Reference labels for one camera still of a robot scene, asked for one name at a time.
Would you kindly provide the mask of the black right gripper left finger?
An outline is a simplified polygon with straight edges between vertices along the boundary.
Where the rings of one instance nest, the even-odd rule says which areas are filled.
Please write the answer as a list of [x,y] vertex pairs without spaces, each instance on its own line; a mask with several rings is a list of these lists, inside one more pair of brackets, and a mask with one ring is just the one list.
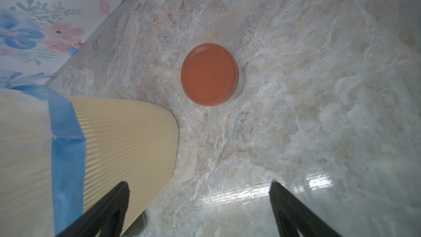
[[129,185],[120,182],[59,237],[119,237],[129,204]]

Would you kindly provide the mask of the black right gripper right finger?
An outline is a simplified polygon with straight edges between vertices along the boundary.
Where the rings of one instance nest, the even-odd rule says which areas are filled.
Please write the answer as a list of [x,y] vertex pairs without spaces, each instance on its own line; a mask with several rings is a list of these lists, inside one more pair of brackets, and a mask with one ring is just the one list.
[[269,197],[281,237],[340,236],[279,182],[272,181]]

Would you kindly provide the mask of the glass jar with tea leaves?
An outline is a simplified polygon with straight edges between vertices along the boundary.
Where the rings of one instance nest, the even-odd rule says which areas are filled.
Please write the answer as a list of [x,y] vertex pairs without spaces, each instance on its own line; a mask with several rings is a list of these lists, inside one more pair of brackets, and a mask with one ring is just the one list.
[[237,88],[235,92],[232,94],[232,96],[228,99],[228,103],[231,103],[234,100],[236,100],[241,95],[242,90],[244,88],[245,75],[242,68],[238,67],[238,69],[239,69],[239,81],[237,83]]

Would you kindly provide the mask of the red jar lid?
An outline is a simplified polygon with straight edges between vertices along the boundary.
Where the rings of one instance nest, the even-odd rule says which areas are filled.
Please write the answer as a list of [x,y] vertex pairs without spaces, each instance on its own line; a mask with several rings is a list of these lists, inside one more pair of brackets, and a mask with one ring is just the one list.
[[232,54],[214,43],[191,50],[183,62],[180,76],[187,97],[203,106],[227,102],[240,82],[240,70]]

